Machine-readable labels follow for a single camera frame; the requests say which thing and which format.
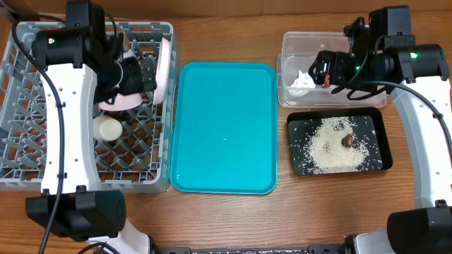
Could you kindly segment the cooked white rice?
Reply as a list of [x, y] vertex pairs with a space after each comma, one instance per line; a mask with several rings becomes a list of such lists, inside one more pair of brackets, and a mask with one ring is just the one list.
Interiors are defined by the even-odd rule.
[[[298, 176], [377, 171], [383, 168], [370, 116], [338, 116], [287, 124], [292, 167]], [[353, 146], [341, 140], [352, 134]]]

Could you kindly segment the pink shallow bowl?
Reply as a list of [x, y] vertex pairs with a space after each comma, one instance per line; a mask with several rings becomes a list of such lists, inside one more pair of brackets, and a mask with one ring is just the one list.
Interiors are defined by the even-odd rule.
[[121, 95], [118, 93], [114, 98], [114, 101], [109, 99], [107, 102], [100, 102], [98, 106], [104, 111], [124, 111], [133, 109], [139, 106], [142, 102], [143, 100], [139, 93], [131, 95]]

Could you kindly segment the brown meat piece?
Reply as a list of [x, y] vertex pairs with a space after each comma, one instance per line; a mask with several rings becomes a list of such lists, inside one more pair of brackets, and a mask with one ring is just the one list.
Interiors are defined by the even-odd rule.
[[346, 148], [351, 148], [353, 146], [353, 136], [352, 134], [347, 134], [342, 140], [341, 145]]

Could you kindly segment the red snack wrapper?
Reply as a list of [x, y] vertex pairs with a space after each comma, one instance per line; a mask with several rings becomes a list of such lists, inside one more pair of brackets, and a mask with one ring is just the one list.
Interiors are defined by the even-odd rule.
[[323, 85], [322, 88], [329, 88], [331, 86], [330, 84], [330, 75], [326, 74], [324, 81], [323, 81]]

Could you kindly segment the large white plate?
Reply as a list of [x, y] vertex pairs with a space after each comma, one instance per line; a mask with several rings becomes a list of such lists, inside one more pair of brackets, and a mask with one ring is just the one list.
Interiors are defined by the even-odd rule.
[[159, 55], [157, 58], [157, 68], [155, 74], [156, 89], [153, 93], [153, 104], [162, 104], [167, 91], [168, 75], [171, 61], [170, 41], [162, 38], [160, 43]]

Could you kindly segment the white tissue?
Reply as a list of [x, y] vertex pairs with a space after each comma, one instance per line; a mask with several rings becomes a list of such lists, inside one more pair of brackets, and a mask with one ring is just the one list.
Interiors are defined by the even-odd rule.
[[312, 77], [308, 73], [303, 73], [301, 70], [298, 71], [298, 76], [289, 87], [289, 95], [292, 97], [301, 97], [314, 89], [316, 84], [314, 83]]

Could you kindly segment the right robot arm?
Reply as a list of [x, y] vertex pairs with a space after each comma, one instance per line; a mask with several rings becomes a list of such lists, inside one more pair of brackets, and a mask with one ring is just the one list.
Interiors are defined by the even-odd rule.
[[415, 208], [385, 228], [349, 236], [351, 253], [451, 252], [451, 85], [443, 49], [418, 44], [410, 9], [387, 6], [343, 28], [348, 53], [322, 51], [309, 67], [318, 85], [363, 98], [391, 96], [405, 130], [415, 176]]

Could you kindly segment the white small cup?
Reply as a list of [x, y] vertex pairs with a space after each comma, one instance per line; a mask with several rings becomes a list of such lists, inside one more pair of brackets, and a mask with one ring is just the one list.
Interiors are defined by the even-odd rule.
[[123, 132], [121, 123], [105, 115], [93, 119], [93, 137], [99, 141], [117, 140]]

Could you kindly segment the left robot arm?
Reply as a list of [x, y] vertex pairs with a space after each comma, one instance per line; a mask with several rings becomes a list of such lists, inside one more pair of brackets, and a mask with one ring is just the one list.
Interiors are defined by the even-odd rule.
[[112, 16], [90, 1], [69, 1], [62, 27], [39, 31], [26, 58], [42, 78], [47, 155], [41, 194], [25, 201], [46, 235], [108, 253], [156, 253], [152, 238], [126, 218], [120, 190], [102, 190], [95, 163], [93, 106], [152, 92], [163, 101], [169, 59], [137, 56], [125, 35], [108, 35]]

